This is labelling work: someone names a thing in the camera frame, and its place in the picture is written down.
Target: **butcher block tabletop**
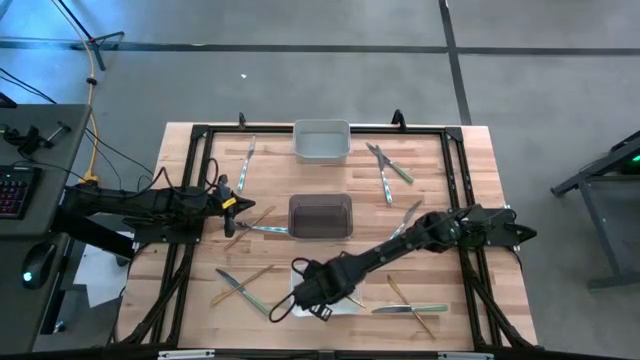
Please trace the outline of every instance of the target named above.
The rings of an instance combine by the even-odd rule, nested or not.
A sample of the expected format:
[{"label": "butcher block tabletop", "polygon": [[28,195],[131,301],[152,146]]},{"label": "butcher block tabletop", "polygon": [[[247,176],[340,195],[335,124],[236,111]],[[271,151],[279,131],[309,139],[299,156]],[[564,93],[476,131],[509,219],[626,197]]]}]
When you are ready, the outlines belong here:
[{"label": "butcher block tabletop", "polygon": [[[157,169],[166,167],[172,183],[179,184],[187,157],[193,123],[167,124]],[[504,196],[491,145],[489,129],[462,127],[464,145],[476,202],[485,208],[502,207]],[[216,133],[211,156],[227,174],[235,189],[247,155],[252,134]],[[387,206],[376,157],[365,142],[377,144],[391,160],[414,179],[405,182],[387,168],[393,205]],[[459,178],[458,157],[451,146]],[[194,179],[198,164],[194,167]],[[215,166],[209,167],[213,180]],[[156,187],[165,187],[159,181]],[[462,191],[460,203],[465,204]],[[211,300],[230,286],[218,275],[225,270],[238,281],[261,269],[274,268],[247,285],[247,290],[269,308],[290,291],[291,261],[295,257],[320,262],[341,251],[359,254],[385,241],[400,224],[407,209],[418,200],[423,204],[410,224],[426,212],[450,207],[441,142],[434,135],[352,134],[351,152],[343,165],[310,165],[296,162],[291,134],[257,134],[255,153],[250,160],[242,196],[256,206],[236,220],[252,223],[265,209],[275,206],[259,225],[288,226],[288,203],[294,194],[348,194],[353,200],[353,235],[343,241],[294,240],[285,234],[250,231],[224,251],[232,239],[225,238],[221,218],[205,222],[201,242],[196,246],[185,312],[178,346],[180,348],[245,349],[332,349],[332,350],[471,350],[473,348],[460,262],[455,249],[442,254],[412,252],[370,273],[360,285],[366,309],[354,315],[334,315],[328,322],[315,317],[290,314],[273,324],[255,307],[235,293],[214,307]],[[142,320],[158,297],[164,269],[166,244],[151,244],[136,257],[117,324],[124,338]],[[487,248],[489,274],[496,302],[528,341],[536,343],[533,322],[522,273],[514,254],[502,248]],[[447,304],[446,312],[422,313],[435,340],[411,314],[371,314],[384,305],[402,304],[387,283],[391,275],[413,305]],[[172,318],[168,306],[164,337]],[[478,301],[483,335],[490,341],[486,311]]]}]

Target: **yellow cable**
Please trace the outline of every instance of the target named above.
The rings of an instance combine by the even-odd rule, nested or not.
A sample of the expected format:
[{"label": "yellow cable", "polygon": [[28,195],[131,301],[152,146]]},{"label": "yellow cable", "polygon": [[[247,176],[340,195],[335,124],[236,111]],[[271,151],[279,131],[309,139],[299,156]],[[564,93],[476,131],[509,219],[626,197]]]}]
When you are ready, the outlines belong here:
[{"label": "yellow cable", "polygon": [[[51,0],[51,3],[58,9],[58,11],[60,12],[60,14],[62,14],[62,16],[64,16],[64,18],[67,20],[67,22],[69,23],[69,25],[71,25],[71,27],[73,27],[73,30],[76,32],[76,34],[78,35],[78,38],[80,39],[80,41],[82,41],[82,45],[84,46],[84,49],[87,51],[87,55],[89,56],[89,64],[91,67],[91,73],[89,75],[89,78],[92,80],[95,80],[95,69],[94,69],[94,65],[93,65],[93,55],[91,55],[91,51],[89,51],[89,46],[87,45],[87,42],[84,40],[84,38],[82,37],[82,35],[80,34],[80,30],[76,27],[76,25],[73,23],[73,21],[71,21],[71,19],[69,19],[69,17],[67,16],[67,14],[64,13],[64,11],[62,11],[62,9],[60,8],[60,6],[58,6],[58,3],[56,3],[55,0]],[[87,100],[87,104],[89,106],[91,106],[91,103],[93,102],[93,88],[94,85],[89,83],[89,99]],[[93,117],[93,112],[91,112],[91,115],[89,115],[89,119],[91,120],[91,125],[93,126],[93,133],[95,134],[95,137],[93,139],[93,151],[91,152],[91,160],[89,161],[89,168],[87,169],[87,172],[84,175],[84,178],[87,180],[94,180],[94,181],[98,181],[98,177],[93,173],[93,168],[94,168],[94,164],[96,161],[96,150],[98,148],[98,127],[96,126],[96,120]]]}]

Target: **gray floor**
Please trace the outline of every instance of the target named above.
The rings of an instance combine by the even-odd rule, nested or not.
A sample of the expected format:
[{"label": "gray floor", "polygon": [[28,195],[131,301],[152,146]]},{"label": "gray floor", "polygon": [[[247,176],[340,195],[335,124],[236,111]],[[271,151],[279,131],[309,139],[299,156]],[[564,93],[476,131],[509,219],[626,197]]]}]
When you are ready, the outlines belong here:
[{"label": "gray floor", "polygon": [[[460,46],[640,46],[638,1],[449,4]],[[444,45],[435,0],[87,0],[72,5],[95,35],[124,30],[129,41]],[[75,38],[47,0],[14,2],[0,21],[0,35]],[[386,123],[401,108],[413,124],[460,123],[446,55],[110,52],[105,59],[109,69],[98,75],[94,104],[101,137],[150,167],[167,121],[228,121],[243,111],[255,121]],[[586,290],[587,280],[609,274],[593,225],[578,194],[556,199],[548,191],[638,130],[639,60],[460,59],[471,119],[490,127],[507,202],[523,224],[539,231],[523,246],[522,258],[538,340],[550,349],[640,354],[640,288]],[[60,102],[86,100],[83,52],[5,49],[0,66]],[[0,91],[18,102],[41,102],[4,82]],[[84,173],[89,149],[83,144],[74,170]],[[110,158],[125,187],[134,188],[140,170]],[[102,160],[98,174],[103,185],[117,186]],[[86,299],[75,297],[66,306],[86,309]],[[78,325],[39,344],[101,344],[108,331],[95,324],[112,317],[114,309],[115,304],[106,304],[83,310],[82,316],[68,315]],[[94,316],[102,318],[86,320]]]}]

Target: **computer mouse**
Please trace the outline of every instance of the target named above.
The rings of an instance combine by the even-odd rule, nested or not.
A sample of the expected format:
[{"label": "computer mouse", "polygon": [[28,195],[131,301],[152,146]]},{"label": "computer mouse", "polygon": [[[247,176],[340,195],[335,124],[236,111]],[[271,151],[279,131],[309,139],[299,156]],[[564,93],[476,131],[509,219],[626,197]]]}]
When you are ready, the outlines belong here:
[{"label": "computer mouse", "polygon": [[27,289],[39,289],[47,282],[56,255],[56,245],[41,242],[34,245],[22,263],[22,285]]}]

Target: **keyboard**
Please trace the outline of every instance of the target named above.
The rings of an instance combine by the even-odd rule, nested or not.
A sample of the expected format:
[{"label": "keyboard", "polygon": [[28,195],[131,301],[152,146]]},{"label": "keyboard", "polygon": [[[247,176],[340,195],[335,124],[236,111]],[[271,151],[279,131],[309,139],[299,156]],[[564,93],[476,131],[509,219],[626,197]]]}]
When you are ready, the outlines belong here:
[{"label": "keyboard", "polygon": [[29,207],[42,169],[0,166],[0,220],[20,220]]}]

